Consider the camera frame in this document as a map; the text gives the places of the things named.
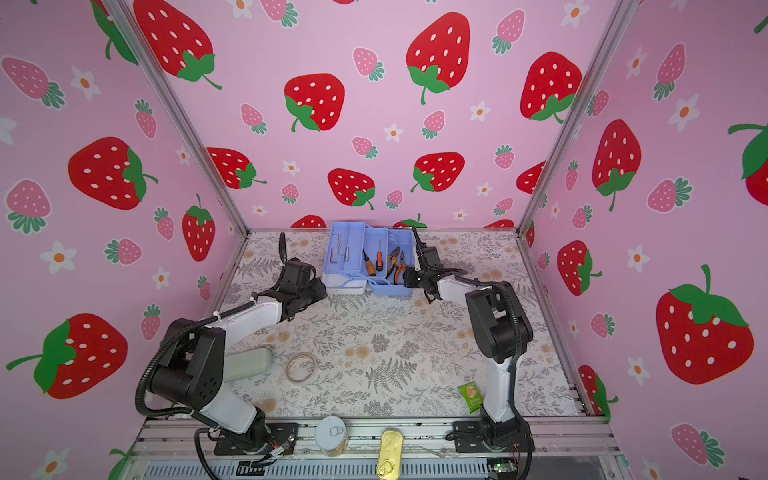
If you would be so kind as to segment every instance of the blue toolbox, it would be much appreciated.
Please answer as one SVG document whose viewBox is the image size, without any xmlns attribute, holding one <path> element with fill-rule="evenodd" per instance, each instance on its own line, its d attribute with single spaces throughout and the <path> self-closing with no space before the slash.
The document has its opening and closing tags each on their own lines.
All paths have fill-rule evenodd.
<svg viewBox="0 0 768 480">
<path fill-rule="evenodd" d="M 377 268 L 379 254 L 381 270 Z M 370 286 L 374 295 L 409 296 L 412 289 L 403 285 L 405 268 L 415 265 L 414 258 L 409 229 L 334 222 L 323 262 L 323 283 L 329 294 L 360 295 Z"/>
</svg>

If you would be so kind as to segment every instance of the floral tablecloth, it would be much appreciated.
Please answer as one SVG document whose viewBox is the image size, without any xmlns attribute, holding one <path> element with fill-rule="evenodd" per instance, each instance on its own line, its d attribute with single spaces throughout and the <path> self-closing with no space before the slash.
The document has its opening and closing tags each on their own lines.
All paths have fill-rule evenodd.
<svg viewBox="0 0 768 480">
<path fill-rule="evenodd" d="M 251 291 L 272 286 L 280 273 L 279 232 L 254 232 L 227 291 L 222 310 L 247 301 Z M 286 232 L 288 257 L 322 271 L 328 233 Z M 529 357 L 518 370 L 515 402 L 523 415 L 577 415 L 568 384 L 509 232 L 424 232 L 446 266 L 481 280 L 507 280 L 534 327 Z M 331 296 L 283 322 L 248 336 L 228 354 L 260 346 L 272 349 L 274 365 L 230 388 L 272 417 L 466 416 L 456 387 L 477 382 L 485 392 L 485 357 L 472 335 L 466 308 L 412 296 Z M 311 353 L 318 371 L 298 386 L 286 364 Z"/>
</svg>

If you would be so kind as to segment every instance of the pink wallpaper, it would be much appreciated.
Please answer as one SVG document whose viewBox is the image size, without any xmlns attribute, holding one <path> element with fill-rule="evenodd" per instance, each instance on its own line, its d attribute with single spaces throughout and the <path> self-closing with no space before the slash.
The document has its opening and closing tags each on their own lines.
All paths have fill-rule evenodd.
<svg viewBox="0 0 768 480">
<path fill-rule="evenodd" d="M 0 14 L 2 477 L 113 480 L 141 370 L 238 239 L 99 5 L 36 3 Z"/>
<path fill-rule="evenodd" d="M 133 6 L 252 227 L 484 227 L 521 218 L 614 1 Z"/>
<path fill-rule="evenodd" d="M 642 4 L 535 217 L 568 348 L 634 478 L 765 478 L 758 3 Z"/>
</svg>

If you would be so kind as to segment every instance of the green snack packet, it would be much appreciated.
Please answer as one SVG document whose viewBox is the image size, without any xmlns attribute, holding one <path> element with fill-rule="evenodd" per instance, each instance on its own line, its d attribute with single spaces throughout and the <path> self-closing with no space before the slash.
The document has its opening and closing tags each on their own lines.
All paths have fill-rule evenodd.
<svg viewBox="0 0 768 480">
<path fill-rule="evenodd" d="M 469 412 L 477 412 L 480 409 L 480 406 L 482 406 L 482 395 L 480 395 L 478 386 L 474 382 L 470 382 L 460 386 L 458 390 L 462 393 L 462 396 L 464 396 L 464 400 L 467 401 Z"/>
</svg>

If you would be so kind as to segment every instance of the can lid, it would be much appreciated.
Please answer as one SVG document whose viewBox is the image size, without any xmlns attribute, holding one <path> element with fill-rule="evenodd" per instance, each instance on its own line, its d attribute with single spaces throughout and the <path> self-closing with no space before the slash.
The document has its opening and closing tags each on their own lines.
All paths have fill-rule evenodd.
<svg viewBox="0 0 768 480">
<path fill-rule="evenodd" d="M 335 415 L 327 416 L 315 428 L 315 443 L 322 450 L 336 450 L 345 439 L 344 421 Z"/>
</svg>

